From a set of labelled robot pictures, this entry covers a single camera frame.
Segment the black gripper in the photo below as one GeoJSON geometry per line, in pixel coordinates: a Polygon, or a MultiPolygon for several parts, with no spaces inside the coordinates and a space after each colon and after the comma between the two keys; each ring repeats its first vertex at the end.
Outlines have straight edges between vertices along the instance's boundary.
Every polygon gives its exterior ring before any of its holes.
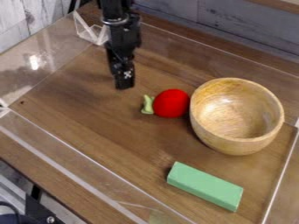
{"type": "Polygon", "coordinates": [[[135,49],[141,45],[140,15],[132,11],[103,13],[108,67],[116,89],[135,86],[135,49]]]}

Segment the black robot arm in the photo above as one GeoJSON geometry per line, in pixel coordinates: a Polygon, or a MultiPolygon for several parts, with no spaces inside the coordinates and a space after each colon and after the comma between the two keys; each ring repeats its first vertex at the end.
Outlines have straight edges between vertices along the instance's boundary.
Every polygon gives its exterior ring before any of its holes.
{"type": "Polygon", "coordinates": [[[107,60],[116,89],[135,86],[135,49],[141,45],[140,15],[131,10],[132,0],[97,0],[107,27],[107,60]]]}

